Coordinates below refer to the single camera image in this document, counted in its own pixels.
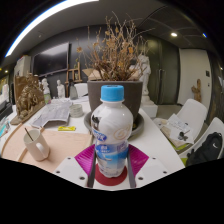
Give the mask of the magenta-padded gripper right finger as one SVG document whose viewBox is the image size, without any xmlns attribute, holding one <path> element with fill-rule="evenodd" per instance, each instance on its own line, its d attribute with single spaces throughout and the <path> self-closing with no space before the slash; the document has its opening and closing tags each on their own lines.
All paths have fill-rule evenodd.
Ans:
<svg viewBox="0 0 224 224">
<path fill-rule="evenodd" d="M 131 188 L 143 187 L 169 174 L 158 158 L 149 157 L 140 149 L 129 145 L 128 177 Z"/>
</svg>

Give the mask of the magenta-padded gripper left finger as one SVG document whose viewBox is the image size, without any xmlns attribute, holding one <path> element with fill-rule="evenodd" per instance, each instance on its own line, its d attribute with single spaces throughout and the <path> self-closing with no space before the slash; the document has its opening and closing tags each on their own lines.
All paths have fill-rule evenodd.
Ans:
<svg viewBox="0 0 224 224">
<path fill-rule="evenodd" d="M 75 157 L 66 157 L 53 173 L 81 187 L 92 188 L 95 180 L 95 146 L 91 145 Z"/>
</svg>

